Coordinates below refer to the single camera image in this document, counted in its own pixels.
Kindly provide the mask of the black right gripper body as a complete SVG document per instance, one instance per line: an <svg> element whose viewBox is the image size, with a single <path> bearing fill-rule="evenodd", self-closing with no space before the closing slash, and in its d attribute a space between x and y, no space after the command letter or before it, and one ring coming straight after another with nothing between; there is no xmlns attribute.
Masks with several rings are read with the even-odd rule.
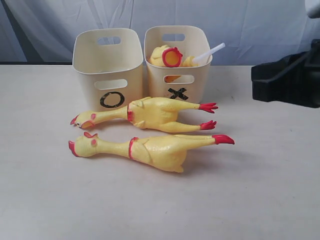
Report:
<svg viewBox="0 0 320 240"><path fill-rule="evenodd" d="M317 75L320 73L320 40L313 39L311 41L311 49L308 57L308 73L309 75Z"/></svg>

